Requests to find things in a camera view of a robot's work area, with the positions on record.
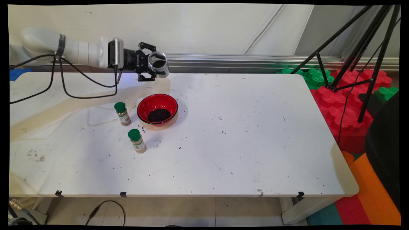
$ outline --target floor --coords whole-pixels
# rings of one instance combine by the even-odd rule
[[[54,198],[47,224],[84,225],[93,209],[106,200],[119,202],[126,226],[248,227],[282,226],[278,198]],[[121,226],[121,208],[101,205],[88,225]],[[308,225],[302,220],[296,225]]]

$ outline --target red bowl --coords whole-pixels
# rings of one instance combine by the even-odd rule
[[[164,108],[171,113],[171,116],[163,121],[160,122],[149,122],[148,116],[149,114],[154,111],[155,109]],[[151,96],[145,97],[138,105],[137,113],[138,117],[141,121],[152,124],[152,125],[164,125],[168,123],[178,111],[178,103],[177,101],[167,95],[167,94],[153,94]]]

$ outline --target black strap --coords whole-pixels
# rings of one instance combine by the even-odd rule
[[[57,52],[55,53],[55,58],[57,60],[59,60],[63,53],[64,53],[64,49],[65,49],[65,35],[60,34],[60,41],[58,43],[58,49]]]

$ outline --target orange foam mat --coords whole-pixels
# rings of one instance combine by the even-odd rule
[[[346,151],[342,151],[342,155],[344,156],[345,161],[348,164],[348,166],[354,163],[354,156],[352,154]]]
[[[376,176],[366,153],[349,167],[359,185],[357,195],[371,224],[400,225],[400,212]]]

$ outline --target green lid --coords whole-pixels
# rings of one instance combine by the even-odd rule
[[[125,103],[123,102],[118,102],[114,105],[114,109],[117,111],[117,113],[123,113],[125,112]]]
[[[128,132],[128,137],[130,138],[131,141],[138,141],[139,139],[141,139],[141,134],[139,133],[139,130],[131,129]]]

